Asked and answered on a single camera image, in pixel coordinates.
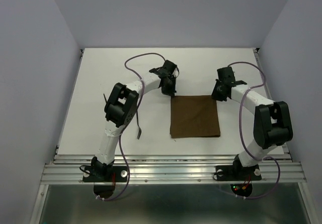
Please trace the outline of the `brown cloth napkin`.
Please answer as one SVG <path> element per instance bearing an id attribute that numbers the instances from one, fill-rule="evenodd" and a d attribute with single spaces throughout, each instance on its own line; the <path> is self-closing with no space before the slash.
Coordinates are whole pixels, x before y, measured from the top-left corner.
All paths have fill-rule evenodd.
<path id="1" fill-rule="evenodd" d="M 220 137 L 217 102 L 210 95 L 171 98 L 171 138 Z"/>

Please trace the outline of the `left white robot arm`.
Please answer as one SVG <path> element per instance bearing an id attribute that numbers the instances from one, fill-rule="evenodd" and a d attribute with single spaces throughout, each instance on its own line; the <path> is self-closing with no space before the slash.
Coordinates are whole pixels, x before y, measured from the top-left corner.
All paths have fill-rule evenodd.
<path id="1" fill-rule="evenodd" d="M 144 94 L 161 89 L 162 94 L 173 97 L 176 93 L 176 75 L 178 67 L 166 60 L 161 67 L 152 68 L 139 80 L 122 84 L 117 83 L 104 108 L 106 125 L 105 132 L 98 152 L 91 160 L 91 165 L 84 167 L 88 177 L 83 181 L 111 182 L 117 172 L 113 167 L 115 150 L 119 137 L 137 113 L 139 98 Z"/>

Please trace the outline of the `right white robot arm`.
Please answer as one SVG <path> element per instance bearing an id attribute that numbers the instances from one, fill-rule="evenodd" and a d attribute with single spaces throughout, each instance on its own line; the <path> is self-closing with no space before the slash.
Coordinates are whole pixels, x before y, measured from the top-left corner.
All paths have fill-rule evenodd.
<path id="1" fill-rule="evenodd" d="M 261 180 L 259 162 L 278 146 L 292 140 L 293 129 L 288 104 L 275 102 L 250 87 L 244 81 L 237 81 L 231 66 L 217 70 L 218 78 L 211 94 L 216 101 L 234 100 L 239 103 L 239 119 L 246 108 L 254 115 L 253 140 L 236 155 L 231 165 L 215 167 L 214 179 L 217 181 Z"/>

